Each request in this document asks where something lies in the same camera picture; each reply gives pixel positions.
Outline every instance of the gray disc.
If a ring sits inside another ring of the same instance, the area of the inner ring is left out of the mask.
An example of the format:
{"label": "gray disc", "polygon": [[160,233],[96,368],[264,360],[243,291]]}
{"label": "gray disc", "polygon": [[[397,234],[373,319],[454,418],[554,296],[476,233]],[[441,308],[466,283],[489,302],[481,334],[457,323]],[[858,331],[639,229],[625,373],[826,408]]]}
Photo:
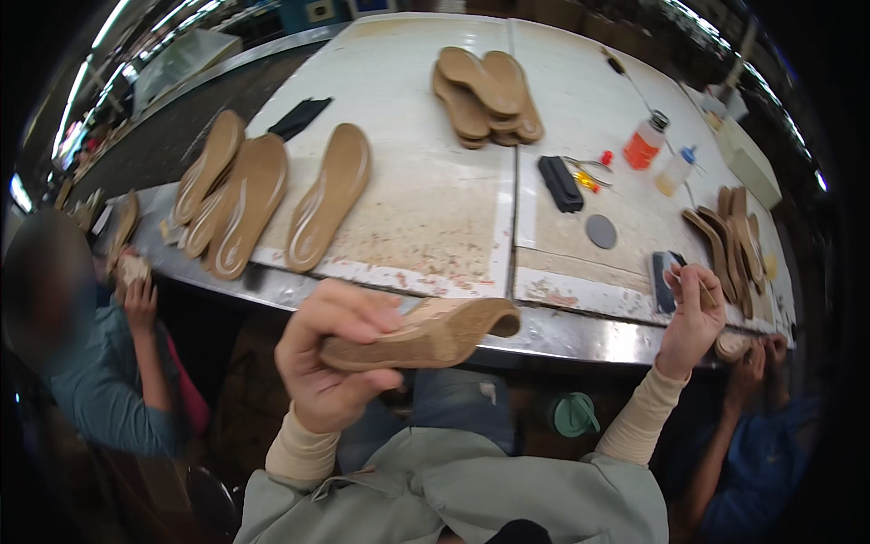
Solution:
{"label": "gray disc", "polygon": [[586,234],[593,244],[602,249],[610,249],[616,245],[616,228],[603,215],[593,215],[586,220]]}

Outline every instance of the right hand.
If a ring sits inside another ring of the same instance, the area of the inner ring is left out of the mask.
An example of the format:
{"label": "right hand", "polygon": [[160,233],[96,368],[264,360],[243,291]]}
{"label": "right hand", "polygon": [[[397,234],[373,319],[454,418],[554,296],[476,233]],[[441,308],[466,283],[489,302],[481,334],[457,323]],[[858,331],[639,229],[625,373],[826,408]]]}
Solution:
{"label": "right hand", "polygon": [[742,411],[753,400],[764,380],[765,348],[761,339],[754,339],[743,360],[732,365],[728,388],[725,391],[725,406]]}
{"label": "right hand", "polygon": [[401,298],[337,279],[324,279],[292,315],[275,346],[275,364],[302,427],[312,433],[342,431],[358,420],[369,400],[402,385],[390,368],[343,373],[320,360],[323,337],[371,344],[402,326]]}
{"label": "right hand", "polygon": [[[725,295],[716,275],[701,265],[671,264],[665,281],[673,291],[677,309],[661,340],[655,366],[668,378],[686,379],[725,328]],[[702,303],[702,282],[713,296],[715,308]]]}
{"label": "right hand", "polygon": [[151,334],[157,316],[157,288],[151,288],[151,276],[136,279],[127,288],[124,297],[124,313],[133,336]]}

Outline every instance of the orange bottle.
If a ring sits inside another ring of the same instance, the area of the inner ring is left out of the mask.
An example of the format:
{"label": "orange bottle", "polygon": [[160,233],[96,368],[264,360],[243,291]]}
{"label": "orange bottle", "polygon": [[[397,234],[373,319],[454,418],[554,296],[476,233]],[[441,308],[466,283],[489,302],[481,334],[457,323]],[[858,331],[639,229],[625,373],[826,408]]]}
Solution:
{"label": "orange bottle", "polygon": [[646,170],[653,158],[665,143],[665,128],[669,121],[665,114],[653,110],[646,121],[638,125],[628,143],[622,148],[622,155],[634,170]]}

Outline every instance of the plastic squeeze bottle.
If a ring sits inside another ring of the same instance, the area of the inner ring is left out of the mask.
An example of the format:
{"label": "plastic squeeze bottle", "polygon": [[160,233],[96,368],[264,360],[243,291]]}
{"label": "plastic squeeze bottle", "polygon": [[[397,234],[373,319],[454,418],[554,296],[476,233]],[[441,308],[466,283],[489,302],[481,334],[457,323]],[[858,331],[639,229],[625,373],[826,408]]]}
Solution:
{"label": "plastic squeeze bottle", "polygon": [[671,157],[665,168],[655,177],[655,186],[667,196],[671,197],[682,185],[695,165],[695,145],[692,149],[684,147],[679,153]]}
{"label": "plastic squeeze bottle", "polygon": [[661,145],[665,143],[665,128],[668,123],[664,113],[653,110],[650,118],[638,125],[638,129],[622,148],[622,155],[634,170],[649,168]]}

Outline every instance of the teal shirt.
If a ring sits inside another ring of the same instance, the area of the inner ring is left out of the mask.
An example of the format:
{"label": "teal shirt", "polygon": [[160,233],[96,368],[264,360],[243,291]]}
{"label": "teal shirt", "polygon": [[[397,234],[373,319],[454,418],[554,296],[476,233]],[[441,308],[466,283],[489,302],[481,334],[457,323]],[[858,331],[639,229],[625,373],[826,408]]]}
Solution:
{"label": "teal shirt", "polygon": [[479,434],[406,428],[368,469],[326,480],[257,470],[236,544],[436,544],[448,526],[467,544],[531,520],[555,544],[666,544],[667,511],[646,467],[590,453],[580,461],[507,457]]}
{"label": "teal shirt", "polygon": [[86,347],[64,354],[61,372],[45,379],[57,405],[85,439],[146,457],[184,452],[191,432],[179,402],[178,369],[163,326],[155,328],[174,412],[145,405],[130,327],[114,299],[97,308]]}

